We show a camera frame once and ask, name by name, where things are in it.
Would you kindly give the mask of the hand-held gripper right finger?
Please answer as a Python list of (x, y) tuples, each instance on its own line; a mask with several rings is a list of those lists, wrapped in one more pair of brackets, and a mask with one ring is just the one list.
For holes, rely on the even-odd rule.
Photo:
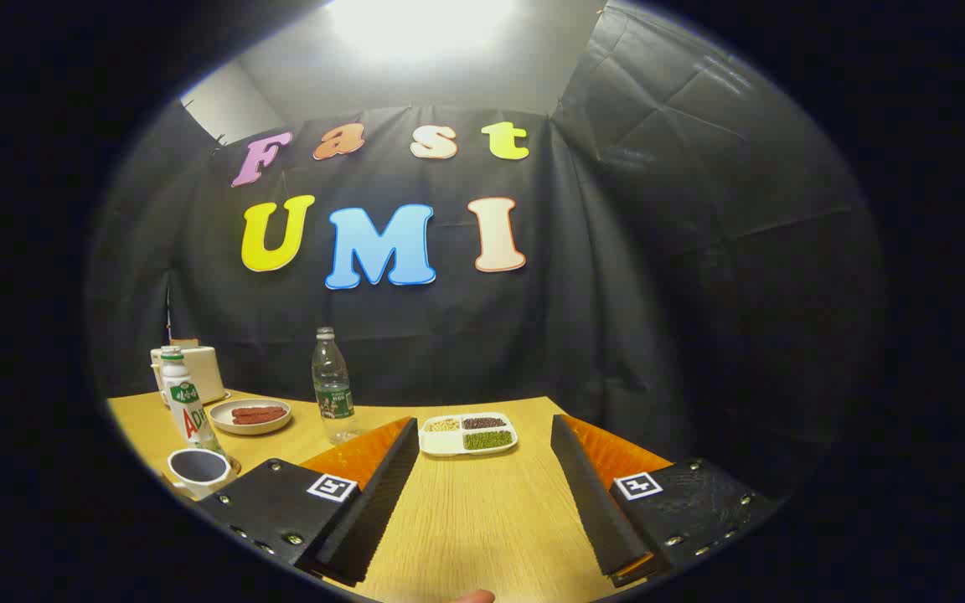
[(670, 579), (761, 526), (777, 504), (701, 457), (667, 461), (571, 415), (550, 446), (613, 586)]

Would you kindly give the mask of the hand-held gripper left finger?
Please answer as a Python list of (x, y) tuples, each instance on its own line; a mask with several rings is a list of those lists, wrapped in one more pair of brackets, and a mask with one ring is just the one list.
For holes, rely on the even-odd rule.
[(280, 564), (356, 586), (419, 455), (417, 427), (406, 416), (307, 461), (269, 458), (196, 508)]

